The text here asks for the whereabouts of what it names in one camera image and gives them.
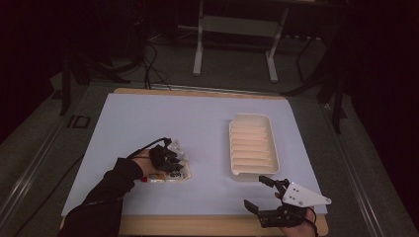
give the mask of white plastic tray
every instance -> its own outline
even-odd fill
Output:
[[[259,181],[280,170],[271,122],[264,115],[238,114],[229,126],[231,175],[236,181]]]

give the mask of robotic hand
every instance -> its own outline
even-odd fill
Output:
[[[247,210],[257,215],[261,226],[267,227],[295,227],[303,222],[310,224],[317,236],[317,227],[313,222],[305,218],[310,206],[330,204],[330,198],[319,195],[303,186],[290,183],[287,179],[274,181],[266,176],[259,176],[259,182],[277,188],[282,205],[273,210],[259,210],[259,207],[249,200],[244,200]]]
[[[141,149],[134,151],[126,158],[133,159],[141,151],[160,141],[164,142],[164,146],[157,144],[155,147],[150,149],[149,154],[151,164],[154,166],[154,168],[160,171],[173,172],[181,170],[184,167],[181,165],[181,159],[185,156],[185,152],[180,148],[179,142],[177,140],[172,142],[172,139],[166,137],[151,142]]]

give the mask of dark background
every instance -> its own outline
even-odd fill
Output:
[[[118,43],[107,39],[115,27],[106,27],[118,20],[118,35],[124,41],[135,19],[126,4],[129,1],[123,5],[121,2],[0,3],[0,142],[53,93],[48,79],[61,70],[64,37],[96,60],[109,62],[110,51],[121,51],[115,47]],[[213,3],[214,11],[222,10],[222,3],[218,4]],[[387,173],[418,227],[419,192],[415,186],[419,182],[419,125],[415,115],[419,108],[419,3],[382,0],[370,6],[349,15],[336,39],[339,50],[328,60],[347,72],[345,92],[352,97]],[[197,25],[198,1],[152,1],[146,9],[148,34],[176,35],[178,24]],[[277,18],[275,11],[258,16],[258,11],[249,8],[230,10],[237,16],[252,12],[255,17]],[[286,27],[289,33],[297,34],[301,27],[298,9],[291,16]]]

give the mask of white tabletop surface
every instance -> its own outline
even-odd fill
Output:
[[[192,178],[177,184],[135,181],[126,194],[123,215],[249,214],[244,199],[261,210],[277,208],[275,188],[237,182],[230,176],[228,125],[240,113],[270,118],[280,162],[280,171],[272,179],[289,179],[320,193],[285,99],[110,94],[62,215],[83,201],[118,157],[127,157],[161,137],[179,139],[189,154]],[[326,206],[317,206],[316,212],[327,213]]]

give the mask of black sleeve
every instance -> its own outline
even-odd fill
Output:
[[[119,158],[114,169],[86,196],[83,203],[65,217],[58,237],[118,236],[123,197],[142,178],[141,168],[132,160]]]

